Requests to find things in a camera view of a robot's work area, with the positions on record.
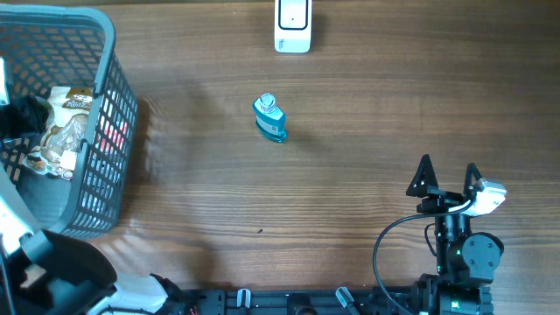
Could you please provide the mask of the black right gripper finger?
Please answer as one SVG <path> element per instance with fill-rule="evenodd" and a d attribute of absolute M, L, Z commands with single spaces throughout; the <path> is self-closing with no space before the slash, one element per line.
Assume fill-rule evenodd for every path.
<path fill-rule="evenodd" d="M 416 174 L 411 180 L 406 195 L 410 197 L 428 197 L 438 189 L 437 177 L 429 154 L 421 157 Z"/>
<path fill-rule="evenodd" d="M 466 171 L 465 171 L 465 183 L 464 183 L 463 194 L 469 197 L 471 194 L 470 193 L 471 189 L 474 188 L 476 182 L 481 178 L 482 176 L 476 164 L 470 163 L 466 167 Z"/>

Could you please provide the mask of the blue mouthwash bottle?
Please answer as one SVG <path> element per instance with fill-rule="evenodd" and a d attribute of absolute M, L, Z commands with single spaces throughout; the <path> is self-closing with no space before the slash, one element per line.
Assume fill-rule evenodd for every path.
<path fill-rule="evenodd" d="M 287 137 L 285 113 L 278 107 L 276 97 L 271 93 L 262 94 L 253 103 L 255 125 L 260 132 L 277 143 Z"/>

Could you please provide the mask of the red black snack pouch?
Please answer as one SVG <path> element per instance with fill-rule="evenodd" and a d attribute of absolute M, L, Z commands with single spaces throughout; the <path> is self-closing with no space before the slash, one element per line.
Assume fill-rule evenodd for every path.
<path fill-rule="evenodd" d="M 124 146 L 125 137 L 128 132 L 128 123 L 119 122 L 116 126 L 108 122 L 103 127 L 102 135 L 97 138 L 97 148 L 103 153 L 113 153 Z"/>

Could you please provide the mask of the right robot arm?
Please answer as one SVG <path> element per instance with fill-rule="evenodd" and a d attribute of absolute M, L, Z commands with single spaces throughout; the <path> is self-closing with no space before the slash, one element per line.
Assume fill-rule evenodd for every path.
<path fill-rule="evenodd" d="M 423 274 L 410 290 L 408 307 L 415 314 L 492 314 L 488 285 L 504 252 L 496 236 L 474 233 L 471 219 L 490 214 L 506 198 L 507 189 L 482 177 L 476 164 L 465 172 L 463 192 L 438 187 L 430 159 L 421 157 L 406 194 L 420 198 L 416 211 L 434 219 L 437 274 Z"/>

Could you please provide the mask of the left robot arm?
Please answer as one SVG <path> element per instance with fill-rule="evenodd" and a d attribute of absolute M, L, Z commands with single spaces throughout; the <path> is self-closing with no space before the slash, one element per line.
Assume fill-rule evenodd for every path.
<path fill-rule="evenodd" d="M 116 186 L 130 158 L 137 114 L 116 89 L 92 93 L 87 130 L 78 143 L 71 196 L 78 212 L 101 224 L 114 209 Z M 1 303 L 3 314 L 185 314 L 185 293 L 158 275 L 117 274 L 91 244 L 58 228 L 43 229 L 6 171 L 1 173 Z"/>

